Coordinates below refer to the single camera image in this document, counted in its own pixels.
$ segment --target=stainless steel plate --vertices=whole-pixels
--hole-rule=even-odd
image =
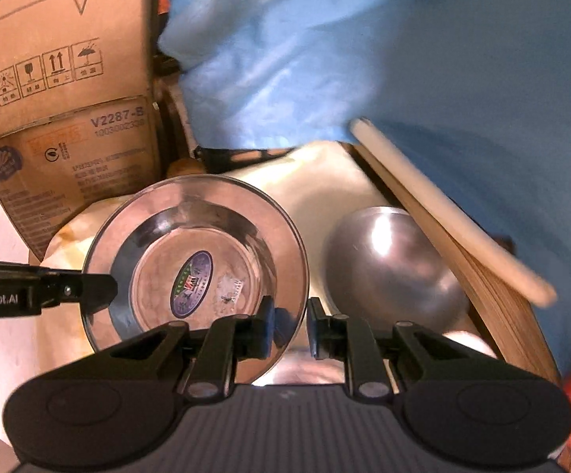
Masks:
[[[286,213],[255,187],[214,175],[173,178],[136,194],[98,232],[84,271],[110,273],[119,287],[108,309],[82,315],[95,349],[173,320],[208,328],[274,297],[270,358],[240,363],[238,382],[277,361],[300,326],[309,289],[303,243]]]
[[[402,209],[373,207],[346,216],[324,252],[331,301],[372,328],[412,320],[445,332],[469,307],[458,280]]]

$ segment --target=rolling pin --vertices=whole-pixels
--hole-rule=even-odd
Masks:
[[[495,243],[371,122],[357,119],[351,131],[360,143],[463,248],[484,267],[536,306],[556,301],[556,291],[516,257]]]

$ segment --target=screw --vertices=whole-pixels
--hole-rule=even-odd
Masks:
[[[358,391],[363,397],[367,397],[368,399],[378,399],[385,397],[391,392],[391,389],[381,382],[365,382],[364,384],[360,384]]]
[[[211,382],[194,382],[187,388],[187,393],[194,399],[210,399],[218,393],[218,388]]]

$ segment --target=blue plastic bag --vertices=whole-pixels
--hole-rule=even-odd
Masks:
[[[171,0],[199,143],[353,140],[366,116],[560,301],[571,371],[571,0]]]

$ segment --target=wooden rolling pin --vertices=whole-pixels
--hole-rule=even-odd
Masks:
[[[536,306],[556,301],[549,282],[508,253],[417,169],[373,124],[358,119],[352,133],[464,249]]]
[[[367,147],[356,146],[357,153],[376,172],[384,184],[390,188],[439,254],[441,254],[463,287],[480,321],[485,326],[484,330],[489,335],[491,347],[507,363],[533,372],[558,384],[560,382],[558,369],[528,301],[470,253],[461,244],[461,241],[452,236],[442,225],[442,222],[435,218],[422,201],[418,200],[415,194],[400,182],[401,177],[410,184],[410,181],[413,179],[410,175],[406,176],[405,171],[402,171],[396,176],[398,164],[393,163],[393,172],[391,172],[386,165],[378,160],[378,157],[384,156],[384,152],[390,150],[391,158],[393,158],[392,162],[399,159],[403,166],[407,163],[412,173],[416,172],[420,177],[425,178],[436,192],[440,193],[441,191],[372,125],[364,121],[358,121],[353,128],[356,137],[376,152],[374,155]],[[371,137],[377,137],[377,140],[371,140]],[[428,206],[431,208],[432,202],[429,201],[429,203]],[[454,205],[454,208],[461,212],[456,205]],[[472,226],[477,227],[464,213],[463,216]],[[478,230],[480,233],[484,233],[479,227]],[[461,236],[460,238],[464,243],[467,243],[467,236]],[[491,241],[491,238],[488,236],[486,238],[491,244],[495,244]],[[543,286],[543,283],[536,283],[536,285]]]

